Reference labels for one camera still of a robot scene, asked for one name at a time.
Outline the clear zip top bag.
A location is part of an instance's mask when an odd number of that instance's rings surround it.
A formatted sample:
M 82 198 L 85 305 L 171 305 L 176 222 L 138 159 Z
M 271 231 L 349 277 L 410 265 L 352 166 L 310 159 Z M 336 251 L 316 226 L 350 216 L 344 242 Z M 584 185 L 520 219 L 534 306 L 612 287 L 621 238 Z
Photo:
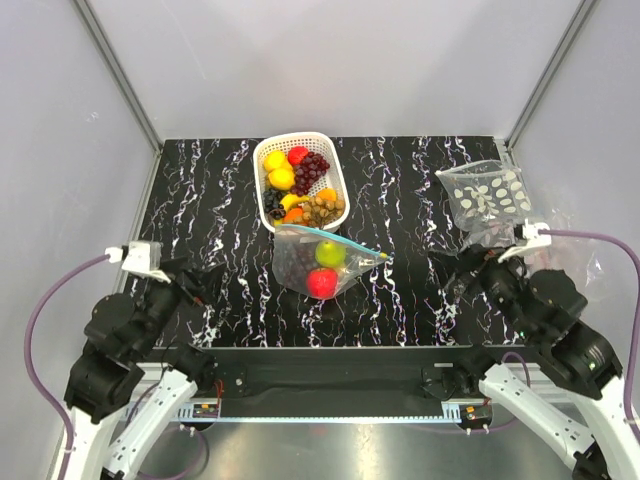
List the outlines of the clear zip top bag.
M 275 228 L 272 272 L 284 288 L 333 299 L 390 256 L 325 230 L 283 224 Z

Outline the red apple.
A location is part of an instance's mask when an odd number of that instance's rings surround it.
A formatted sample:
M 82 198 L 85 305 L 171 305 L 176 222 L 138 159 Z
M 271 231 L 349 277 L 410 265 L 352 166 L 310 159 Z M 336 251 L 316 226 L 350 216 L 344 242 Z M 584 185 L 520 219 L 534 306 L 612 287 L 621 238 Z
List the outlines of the red apple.
M 339 275 L 331 268 L 312 270 L 306 278 L 308 294 L 316 299 L 333 298 L 338 287 Z

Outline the green pear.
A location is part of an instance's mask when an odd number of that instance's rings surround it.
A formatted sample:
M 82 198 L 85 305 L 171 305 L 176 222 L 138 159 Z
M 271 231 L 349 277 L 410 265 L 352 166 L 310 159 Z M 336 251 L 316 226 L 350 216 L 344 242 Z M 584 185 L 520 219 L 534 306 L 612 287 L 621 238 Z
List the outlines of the green pear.
M 346 260 L 346 247 L 341 243 L 321 241 L 315 248 L 316 262 L 325 268 L 339 268 Z

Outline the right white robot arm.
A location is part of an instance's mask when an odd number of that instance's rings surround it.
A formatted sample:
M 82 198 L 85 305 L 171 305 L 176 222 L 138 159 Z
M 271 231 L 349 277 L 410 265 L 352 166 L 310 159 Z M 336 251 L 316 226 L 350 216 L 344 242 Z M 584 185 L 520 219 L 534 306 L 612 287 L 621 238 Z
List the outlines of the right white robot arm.
M 530 349 L 541 372 L 575 405 L 577 423 L 536 394 L 485 346 L 449 368 L 426 369 L 422 388 L 446 401 L 481 395 L 501 404 L 561 458 L 575 479 L 636 479 L 639 437 L 625 407 L 621 362 L 580 315 L 586 298 L 562 270 L 529 274 L 505 248 L 472 246 L 459 254 L 447 292 L 483 293 Z

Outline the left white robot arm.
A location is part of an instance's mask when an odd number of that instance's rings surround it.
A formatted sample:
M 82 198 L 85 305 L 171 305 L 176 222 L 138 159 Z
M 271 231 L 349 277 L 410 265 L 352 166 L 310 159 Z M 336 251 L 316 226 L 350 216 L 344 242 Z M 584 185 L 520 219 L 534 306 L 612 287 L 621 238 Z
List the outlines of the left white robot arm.
M 180 405 L 214 388 L 214 356 L 179 342 L 165 354 L 166 370 L 151 398 L 120 436 L 113 435 L 145 375 L 142 362 L 178 307 L 214 305 L 225 270 L 222 264 L 198 270 L 182 259 L 162 261 L 150 273 L 142 300 L 116 293 L 94 306 L 65 390 L 71 430 L 59 478 L 135 478 Z

